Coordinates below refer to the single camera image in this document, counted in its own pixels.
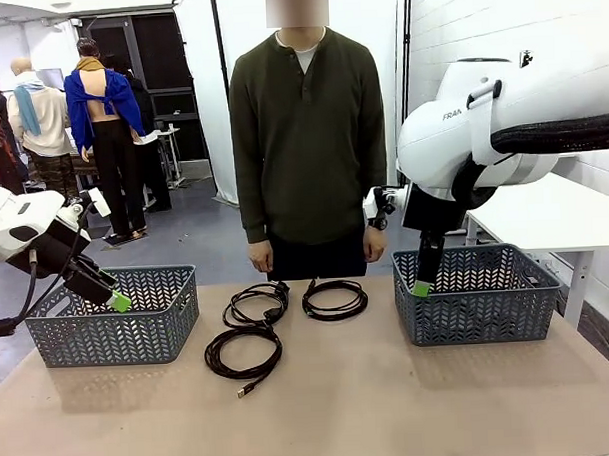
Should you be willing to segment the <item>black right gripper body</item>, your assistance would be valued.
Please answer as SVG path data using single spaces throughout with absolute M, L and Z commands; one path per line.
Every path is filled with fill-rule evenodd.
M 412 185 L 402 226 L 421 232 L 448 233 L 462 227 L 467 210 L 455 201 L 437 198 Z

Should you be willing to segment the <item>person's left hand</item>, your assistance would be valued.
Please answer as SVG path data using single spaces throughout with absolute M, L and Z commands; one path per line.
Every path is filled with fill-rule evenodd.
M 363 253 L 366 262 L 377 262 L 383 256 L 386 247 L 386 232 L 371 226 L 366 227 L 363 237 Z

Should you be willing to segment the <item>person's right hand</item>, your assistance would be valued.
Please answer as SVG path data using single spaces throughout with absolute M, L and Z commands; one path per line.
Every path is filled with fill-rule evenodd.
M 248 245 L 248 257 L 259 273 L 270 273 L 274 267 L 273 249 L 268 239 Z

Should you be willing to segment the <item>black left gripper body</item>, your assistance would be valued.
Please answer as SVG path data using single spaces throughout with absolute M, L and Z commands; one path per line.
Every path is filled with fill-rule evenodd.
M 32 242 L 37 254 L 37 277 L 39 279 L 59 274 L 66 264 L 66 258 L 71 250 L 74 250 L 73 262 L 85 262 L 89 265 L 93 263 L 93 260 L 84 253 L 91 241 L 89 234 L 85 228 L 81 228 L 80 237 L 75 243 L 77 235 L 76 229 L 56 217 L 45 233 Z

